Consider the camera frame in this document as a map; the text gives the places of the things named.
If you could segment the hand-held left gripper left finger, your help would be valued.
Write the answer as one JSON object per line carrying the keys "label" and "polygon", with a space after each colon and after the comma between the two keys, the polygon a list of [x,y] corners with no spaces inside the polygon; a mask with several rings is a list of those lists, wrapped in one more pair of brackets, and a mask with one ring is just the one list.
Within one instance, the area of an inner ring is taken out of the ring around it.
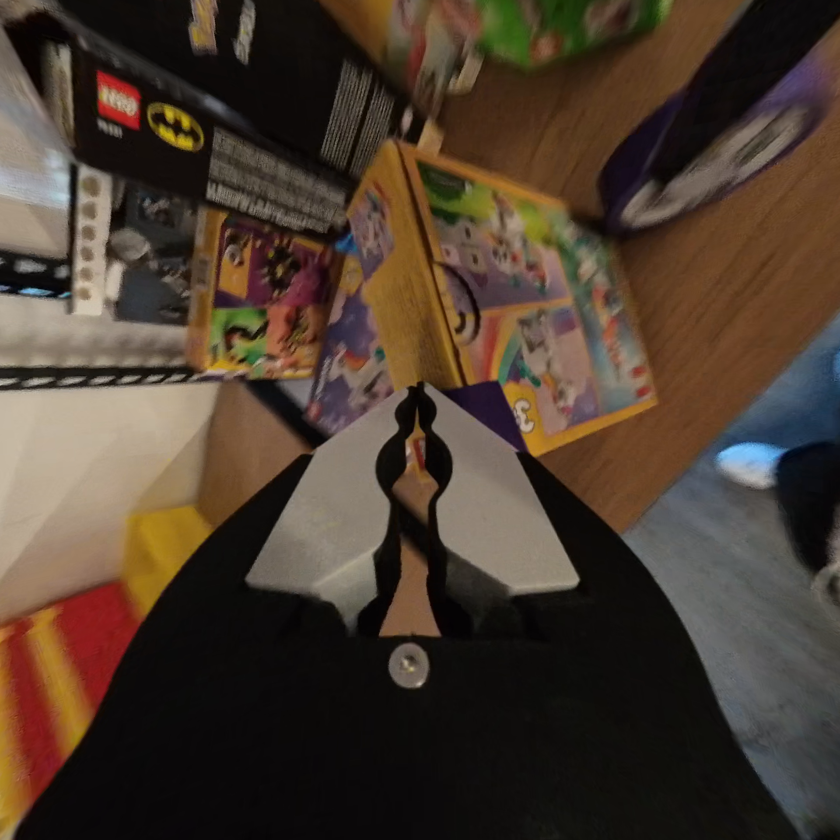
{"label": "hand-held left gripper left finger", "polygon": [[335,608],[351,634],[378,636],[402,575],[393,485],[406,469],[414,387],[321,444],[257,554],[247,585]]}

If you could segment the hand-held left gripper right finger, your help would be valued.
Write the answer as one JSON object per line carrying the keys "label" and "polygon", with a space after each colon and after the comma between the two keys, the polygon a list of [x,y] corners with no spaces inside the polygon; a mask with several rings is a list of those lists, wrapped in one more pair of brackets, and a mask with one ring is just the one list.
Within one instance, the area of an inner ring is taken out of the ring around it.
{"label": "hand-held left gripper right finger", "polygon": [[522,597],[579,588],[581,577],[518,452],[432,385],[418,385],[427,509],[427,595],[444,636],[477,634]]}

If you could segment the purple tape piece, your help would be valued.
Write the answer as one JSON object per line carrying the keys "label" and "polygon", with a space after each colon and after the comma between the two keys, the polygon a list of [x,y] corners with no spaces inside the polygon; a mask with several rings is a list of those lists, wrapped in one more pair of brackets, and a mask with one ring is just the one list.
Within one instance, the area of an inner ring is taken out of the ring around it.
{"label": "purple tape piece", "polygon": [[488,427],[518,452],[527,452],[514,412],[496,381],[443,391],[449,400]]}

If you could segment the yellow unicorn brick set box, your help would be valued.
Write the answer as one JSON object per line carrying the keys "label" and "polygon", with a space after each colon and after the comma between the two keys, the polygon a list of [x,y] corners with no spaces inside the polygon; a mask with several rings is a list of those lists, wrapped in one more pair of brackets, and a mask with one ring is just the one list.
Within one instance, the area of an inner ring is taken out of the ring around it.
{"label": "yellow unicorn brick set box", "polygon": [[615,249],[560,199],[388,141],[349,220],[395,389],[492,385],[535,456],[657,405]]}
{"label": "yellow unicorn brick set box", "polygon": [[313,375],[306,418],[330,437],[394,393],[360,261],[346,256]]}

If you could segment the purple tape roll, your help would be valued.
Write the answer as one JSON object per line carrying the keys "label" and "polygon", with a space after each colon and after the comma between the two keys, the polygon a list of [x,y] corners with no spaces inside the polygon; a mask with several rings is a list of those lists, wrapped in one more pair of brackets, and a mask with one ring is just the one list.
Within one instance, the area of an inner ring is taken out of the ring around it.
{"label": "purple tape roll", "polygon": [[833,101],[816,53],[838,1],[745,3],[693,77],[621,142],[598,178],[617,237],[720,201],[808,139]]}

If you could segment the wooden desk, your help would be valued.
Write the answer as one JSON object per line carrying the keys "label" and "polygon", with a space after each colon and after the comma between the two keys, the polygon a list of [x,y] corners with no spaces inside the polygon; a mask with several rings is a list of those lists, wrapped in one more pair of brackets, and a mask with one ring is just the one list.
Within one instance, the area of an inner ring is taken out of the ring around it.
{"label": "wooden desk", "polygon": [[[485,65],[444,112],[444,152],[597,212],[618,143],[690,78],[739,2],[675,2],[651,36],[536,73]],[[791,156],[621,247],[658,405],[543,457],[633,526],[838,312],[838,101]]]}

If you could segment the plain yellow cardboard box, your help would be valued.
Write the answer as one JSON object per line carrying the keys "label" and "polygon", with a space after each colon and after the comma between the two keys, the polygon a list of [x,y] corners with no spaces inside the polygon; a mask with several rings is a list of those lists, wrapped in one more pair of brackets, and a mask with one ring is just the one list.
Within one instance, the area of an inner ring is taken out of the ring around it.
{"label": "plain yellow cardboard box", "polygon": [[134,513],[125,529],[120,579],[144,619],[212,529],[193,506]]}

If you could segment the yellow monster picture box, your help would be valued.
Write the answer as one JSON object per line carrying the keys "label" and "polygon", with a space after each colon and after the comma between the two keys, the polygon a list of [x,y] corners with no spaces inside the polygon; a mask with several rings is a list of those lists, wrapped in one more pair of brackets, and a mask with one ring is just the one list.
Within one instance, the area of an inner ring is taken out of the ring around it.
{"label": "yellow monster picture box", "polygon": [[202,209],[192,254],[187,363],[210,377],[310,378],[343,262],[330,245]]}

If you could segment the person's dark trouser leg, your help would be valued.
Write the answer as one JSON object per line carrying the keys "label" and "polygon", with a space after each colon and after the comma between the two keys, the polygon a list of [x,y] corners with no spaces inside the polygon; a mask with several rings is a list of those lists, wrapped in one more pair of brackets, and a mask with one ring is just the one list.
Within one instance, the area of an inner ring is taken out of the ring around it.
{"label": "person's dark trouser leg", "polygon": [[820,442],[785,452],[774,494],[797,559],[813,575],[833,561],[838,533],[839,445]]}

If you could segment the dark grey figure box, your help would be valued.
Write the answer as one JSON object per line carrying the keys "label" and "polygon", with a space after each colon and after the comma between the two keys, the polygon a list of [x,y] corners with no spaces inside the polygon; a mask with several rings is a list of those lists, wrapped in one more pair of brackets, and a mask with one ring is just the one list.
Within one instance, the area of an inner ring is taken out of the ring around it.
{"label": "dark grey figure box", "polygon": [[106,245],[106,295],[122,322],[184,327],[192,297],[197,205],[117,180]]}

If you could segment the red yellow striped box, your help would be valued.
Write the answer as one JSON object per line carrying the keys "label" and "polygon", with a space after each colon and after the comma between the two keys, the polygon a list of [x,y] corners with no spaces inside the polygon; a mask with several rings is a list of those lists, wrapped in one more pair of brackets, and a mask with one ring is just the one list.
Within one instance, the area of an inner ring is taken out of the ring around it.
{"label": "red yellow striped box", "polygon": [[2,626],[2,838],[14,836],[84,737],[156,596],[118,581]]}

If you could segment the white perforated strip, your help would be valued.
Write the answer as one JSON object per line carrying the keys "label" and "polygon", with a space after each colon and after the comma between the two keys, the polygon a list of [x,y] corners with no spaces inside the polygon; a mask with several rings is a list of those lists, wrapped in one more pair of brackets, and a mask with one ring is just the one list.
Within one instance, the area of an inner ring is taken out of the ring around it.
{"label": "white perforated strip", "polygon": [[112,177],[86,164],[76,167],[70,252],[70,312],[98,317],[106,307]]}

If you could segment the black bat logo box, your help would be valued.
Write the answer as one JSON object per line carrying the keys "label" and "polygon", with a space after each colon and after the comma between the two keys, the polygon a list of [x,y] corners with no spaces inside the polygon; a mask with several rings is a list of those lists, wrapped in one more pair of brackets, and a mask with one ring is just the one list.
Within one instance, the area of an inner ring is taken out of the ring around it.
{"label": "black bat logo box", "polygon": [[89,30],[37,8],[2,22],[51,141],[78,164],[293,233],[330,238],[350,189]]}

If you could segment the green brick set box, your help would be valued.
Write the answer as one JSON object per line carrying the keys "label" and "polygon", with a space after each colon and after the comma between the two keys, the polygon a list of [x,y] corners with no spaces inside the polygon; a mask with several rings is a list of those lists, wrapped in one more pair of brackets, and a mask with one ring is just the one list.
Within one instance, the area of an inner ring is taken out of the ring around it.
{"label": "green brick set box", "polygon": [[495,60],[535,69],[666,21],[672,1],[477,1],[476,45]]}

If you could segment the black metal shelf frame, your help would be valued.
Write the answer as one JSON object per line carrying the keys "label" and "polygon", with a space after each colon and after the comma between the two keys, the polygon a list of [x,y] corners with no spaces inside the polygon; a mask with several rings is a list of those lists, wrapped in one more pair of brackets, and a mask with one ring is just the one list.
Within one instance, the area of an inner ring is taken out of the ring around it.
{"label": "black metal shelf frame", "polygon": [[76,311],[70,265],[3,250],[2,392],[210,382],[186,364],[186,330]]}

